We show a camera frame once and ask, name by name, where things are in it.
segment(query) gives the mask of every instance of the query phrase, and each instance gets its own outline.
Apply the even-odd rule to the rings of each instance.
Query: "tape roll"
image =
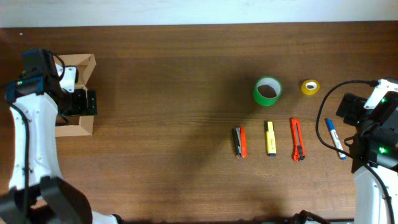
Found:
[[[275,97],[271,97],[268,98],[266,96],[261,95],[260,91],[259,91],[259,87],[260,86],[269,86],[272,89],[274,89],[276,96]],[[282,94],[282,84],[280,84],[280,81],[274,77],[262,77],[260,78],[257,83],[256,83],[256,87],[254,88],[253,91],[253,97],[254,100],[262,105],[262,106],[271,106],[274,103],[276,103],[276,101],[279,99],[279,97]]]
[[[316,80],[306,80],[301,86],[301,91],[306,95],[314,95],[321,88],[318,81]]]

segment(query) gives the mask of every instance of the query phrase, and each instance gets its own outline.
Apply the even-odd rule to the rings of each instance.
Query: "yellow tape roll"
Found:
[[[318,81],[306,80],[301,86],[301,91],[306,95],[314,95],[321,88]]]

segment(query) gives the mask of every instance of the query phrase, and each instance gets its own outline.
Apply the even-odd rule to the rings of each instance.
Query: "blue and white marker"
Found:
[[[340,143],[340,140],[338,139],[337,133],[336,133],[336,129],[335,126],[333,125],[333,122],[331,121],[331,119],[327,119],[326,123],[328,124],[328,128],[331,134],[331,138],[333,139],[333,142],[335,142],[335,146],[336,148],[344,151],[343,146]],[[338,153],[338,155],[340,156],[340,159],[342,160],[346,160],[346,155],[344,155],[343,153]]]

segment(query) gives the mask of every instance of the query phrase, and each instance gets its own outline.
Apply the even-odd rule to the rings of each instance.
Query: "green tape roll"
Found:
[[[276,96],[272,97],[272,98],[268,98],[268,97],[261,95],[261,93],[259,92],[259,87],[263,86],[263,85],[273,88],[275,90]],[[256,87],[254,88],[254,91],[253,91],[254,100],[262,106],[273,105],[279,99],[281,94],[282,94],[282,84],[280,84],[280,81],[274,77],[260,78],[257,81]]]

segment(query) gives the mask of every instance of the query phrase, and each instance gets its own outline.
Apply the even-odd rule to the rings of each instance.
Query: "wooden table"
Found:
[[[57,138],[64,177],[94,210],[153,222],[280,219],[301,210],[353,218],[351,159],[320,144],[315,117],[342,81],[397,77],[398,22],[1,29],[0,83],[17,78],[20,53],[36,47],[95,54],[94,135]],[[252,97],[266,75],[283,84],[268,108]],[[300,84],[311,78],[322,87],[305,96]],[[330,96],[322,118],[334,120],[341,138],[355,132],[335,116],[345,92],[368,97],[372,88]],[[301,163],[291,158],[291,117],[301,120]],[[277,157],[266,155],[265,120],[274,122]],[[5,193],[14,159],[5,104],[0,122]],[[234,155],[237,126],[246,129],[247,159]],[[320,129],[331,144],[324,122]]]

